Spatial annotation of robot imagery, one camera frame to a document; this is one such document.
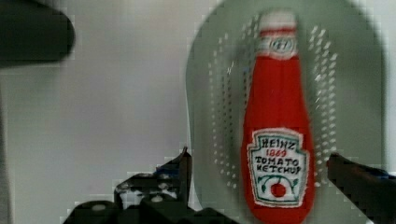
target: perforated plate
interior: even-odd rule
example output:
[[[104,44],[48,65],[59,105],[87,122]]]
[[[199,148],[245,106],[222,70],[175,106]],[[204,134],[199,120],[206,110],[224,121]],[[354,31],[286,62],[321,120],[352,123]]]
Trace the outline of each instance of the perforated plate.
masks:
[[[305,222],[365,223],[359,209],[328,181],[325,161],[338,151],[380,167],[385,71],[374,29],[342,0],[228,0],[202,26],[186,75],[200,203],[240,223],[260,223],[245,203],[239,154],[258,21],[272,7],[291,8],[299,21],[303,89],[317,156],[316,200]]]

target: ketchup bottle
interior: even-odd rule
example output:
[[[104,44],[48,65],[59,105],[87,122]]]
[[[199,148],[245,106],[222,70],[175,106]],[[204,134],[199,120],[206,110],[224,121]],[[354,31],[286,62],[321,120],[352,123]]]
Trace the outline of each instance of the ketchup bottle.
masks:
[[[302,223],[313,205],[315,158],[296,20],[276,10],[262,17],[260,28],[241,147],[245,198],[265,224]]]

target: blurry black object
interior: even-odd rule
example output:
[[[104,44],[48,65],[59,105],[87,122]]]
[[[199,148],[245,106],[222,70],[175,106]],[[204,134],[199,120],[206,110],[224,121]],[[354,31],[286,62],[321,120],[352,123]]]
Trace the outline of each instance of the blurry black object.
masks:
[[[149,195],[125,210],[94,201],[77,206],[64,224],[237,224],[212,208],[199,212],[166,194]]]
[[[139,205],[150,194],[164,193],[187,204],[191,184],[191,155],[184,147],[178,157],[157,168],[153,174],[138,174],[123,181],[114,190],[114,202],[120,208]]]
[[[334,153],[328,177],[375,224],[396,223],[396,176]]]
[[[184,147],[177,158],[153,174],[134,175],[117,185],[114,203],[83,203],[64,224],[237,224],[212,208],[195,212],[187,206],[191,164]]]
[[[77,206],[64,224],[117,223],[119,213],[119,208],[112,202],[87,202]]]
[[[75,44],[72,22],[35,1],[0,0],[0,68],[57,62]]]

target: white wall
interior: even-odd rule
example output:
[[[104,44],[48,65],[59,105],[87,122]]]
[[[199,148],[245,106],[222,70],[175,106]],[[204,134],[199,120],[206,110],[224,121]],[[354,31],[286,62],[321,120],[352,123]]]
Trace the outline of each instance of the white wall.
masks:
[[[112,200],[115,182],[128,172],[152,171],[178,154],[188,142],[184,69],[190,44],[219,4],[43,2],[69,16],[77,44],[62,63],[0,71],[15,224],[58,223],[75,202]],[[396,2],[356,2],[375,15],[394,54]],[[396,78],[389,83],[396,87]],[[388,91],[396,96],[395,88]],[[387,130],[395,133],[396,104],[388,103]],[[393,158],[395,141],[389,139]]]

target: bottle label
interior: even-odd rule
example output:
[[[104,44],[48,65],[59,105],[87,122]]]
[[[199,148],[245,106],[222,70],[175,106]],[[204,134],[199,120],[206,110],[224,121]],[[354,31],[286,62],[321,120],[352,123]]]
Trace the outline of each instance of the bottle label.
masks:
[[[286,128],[253,132],[247,145],[248,166],[256,204],[299,207],[303,203],[309,153],[303,135]]]
[[[278,60],[288,60],[297,55],[295,34],[272,34],[262,36],[258,56],[269,56]]]

